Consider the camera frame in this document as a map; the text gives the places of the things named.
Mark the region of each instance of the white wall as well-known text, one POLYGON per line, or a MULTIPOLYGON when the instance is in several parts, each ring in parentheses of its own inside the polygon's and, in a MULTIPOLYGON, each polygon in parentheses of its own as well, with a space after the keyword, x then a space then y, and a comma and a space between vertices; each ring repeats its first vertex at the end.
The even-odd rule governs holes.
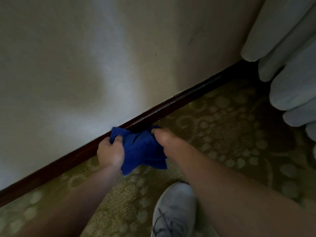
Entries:
POLYGON ((0 189, 240 59, 263 0, 1 0, 0 189))

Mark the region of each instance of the floral carpet pattern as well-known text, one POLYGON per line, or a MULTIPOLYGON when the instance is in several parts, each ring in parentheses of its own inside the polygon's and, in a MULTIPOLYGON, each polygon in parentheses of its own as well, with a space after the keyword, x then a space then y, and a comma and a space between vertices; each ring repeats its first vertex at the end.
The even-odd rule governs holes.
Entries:
MULTIPOLYGON (((261 83, 244 78, 207 93, 157 122, 209 158, 284 194, 316 214, 316 161, 303 129, 287 126, 261 83)), ((98 169, 96 157, 0 208, 0 237, 58 205, 98 169)), ((105 197, 82 237, 150 235, 156 201, 172 183, 185 180, 175 163, 168 170, 139 166, 121 176, 105 197)), ((198 209, 196 234, 214 236, 198 209)))

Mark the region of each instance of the person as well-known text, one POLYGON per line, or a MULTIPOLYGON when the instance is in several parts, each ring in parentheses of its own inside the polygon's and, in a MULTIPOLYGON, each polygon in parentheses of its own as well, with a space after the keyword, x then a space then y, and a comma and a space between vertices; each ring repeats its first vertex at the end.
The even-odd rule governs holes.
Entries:
MULTIPOLYGON (((153 215, 152 236, 189 237, 198 199, 221 237, 316 236, 316 217, 294 201, 207 158, 166 129, 153 129, 166 156, 188 183, 172 184, 160 197, 153 215)), ((124 161, 122 137, 105 138, 97 151, 101 168, 73 190, 45 218, 20 230, 22 237, 79 236, 115 184, 124 161)))

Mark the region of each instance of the baseboard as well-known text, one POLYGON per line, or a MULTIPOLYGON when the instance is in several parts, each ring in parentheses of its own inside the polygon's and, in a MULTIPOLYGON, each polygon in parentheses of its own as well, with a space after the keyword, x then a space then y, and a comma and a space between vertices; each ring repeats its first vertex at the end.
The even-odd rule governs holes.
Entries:
MULTIPOLYGON (((167 101, 151 108, 143 114, 124 123, 120 127, 134 132, 141 131, 152 123, 188 104, 189 102, 230 81, 235 76, 245 76, 251 73, 253 74, 253 70, 254 65, 252 63, 239 61, 220 73, 203 81, 202 83, 199 83, 194 87, 183 91, 178 95, 168 99, 167 101)), ((31 190, 49 182, 50 180, 95 156, 99 142, 107 136, 110 136, 110 132, 98 137, 83 147, 80 147, 77 150, 61 157, 60 159, 57 159, 53 163, 50 163, 33 174, 1 190, 0 207, 10 203, 11 201, 21 197, 31 190)))

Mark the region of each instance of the gray shoe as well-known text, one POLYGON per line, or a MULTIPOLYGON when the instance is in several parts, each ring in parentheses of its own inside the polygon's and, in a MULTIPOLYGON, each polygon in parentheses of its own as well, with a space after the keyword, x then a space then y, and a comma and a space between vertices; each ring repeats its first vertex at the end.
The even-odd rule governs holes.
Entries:
POLYGON ((196 196, 187 183, 169 186, 158 200, 152 237, 189 237, 194 231, 196 196))

